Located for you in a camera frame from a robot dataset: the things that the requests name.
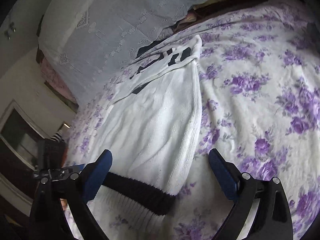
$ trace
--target blue gripper pad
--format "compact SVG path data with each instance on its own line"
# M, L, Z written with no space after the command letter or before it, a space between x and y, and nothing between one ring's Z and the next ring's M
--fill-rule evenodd
M93 200L112 165L112 154L109 150L103 153L94 163L95 167L83 185L82 199L85 203Z
M237 182L234 181L233 177L228 171L226 161L223 159L217 149L212 149L210 151L209 164L226 198L236 203L238 201Z

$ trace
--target bed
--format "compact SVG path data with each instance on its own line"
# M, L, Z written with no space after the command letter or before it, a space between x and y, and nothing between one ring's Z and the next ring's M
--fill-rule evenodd
M151 233L133 228L99 190L88 206L110 239L211 239L232 207L209 167L212 148L256 179L279 177L294 239L303 236L320 208L320 56L307 32L309 22L313 19L299 0L269 0L211 18L122 67L82 108L70 129L66 165L87 163L90 140L99 133L117 83L161 52L200 35L202 119L188 178L160 230ZM256 208L257 203L239 239L248 233ZM65 214L81 239L70 210Z
M52 0L39 47L83 106L107 77L135 59L139 48L166 35L165 28L205 1Z

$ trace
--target white wall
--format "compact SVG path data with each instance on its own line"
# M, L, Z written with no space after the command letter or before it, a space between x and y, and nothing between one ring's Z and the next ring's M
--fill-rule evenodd
M71 123L75 113L44 85L33 48L0 79L0 116L14 99L22 110L49 136L62 122Z
M50 2L51 0L18 0L13 6L11 21L17 31L9 41L4 36L9 25L8 16L0 27L0 78L17 59L38 45L38 24Z

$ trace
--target screw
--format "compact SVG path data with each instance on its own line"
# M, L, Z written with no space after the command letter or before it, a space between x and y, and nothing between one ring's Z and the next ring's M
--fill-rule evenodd
M48 178L42 178L42 179L41 179L41 183L42 183L42 184L46 184L47 182L48 182Z
M14 27L14 22L10 23L9 25L10 29L12 30L12 32L16 32L16 28Z
M78 173L72 173L72 174L70 175L70 179L75 180L75 179L78 179L78 178L79 178L79 174L78 174Z
M244 178L244 179L250 179L251 176L250 176L249 173L244 172L244 173L242 173L242 178Z
M4 36L6 36L8 40L10 40L10 35L9 35L9 33L8 33L8 30L6 30L6 31L4 32Z
M276 183L276 184L279 184L279 183L280 183L280 180L279 180L277 177L274 177L274 178L272 179L272 181L273 181L274 183Z

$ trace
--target bolt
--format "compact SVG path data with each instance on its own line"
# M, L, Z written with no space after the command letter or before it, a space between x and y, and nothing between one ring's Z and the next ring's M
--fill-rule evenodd
M273 181L274 183L276 183L276 184L279 184L279 183L280 183L280 180L279 180L277 177L274 177L274 178L272 179L272 181Z
M244 178L244 179L250 179L251 176L250 176L249 173L244 172L244 173L242 173L242 178Z
M41 179L41 183L42 183L42 184L46 184L47 182L48 182L48 178L42 178L42 179Z
M70 175L70 179L75 180L75 179L78 179L78 178L79 178L79 174L78 174L78 173L72 173L72 174Z

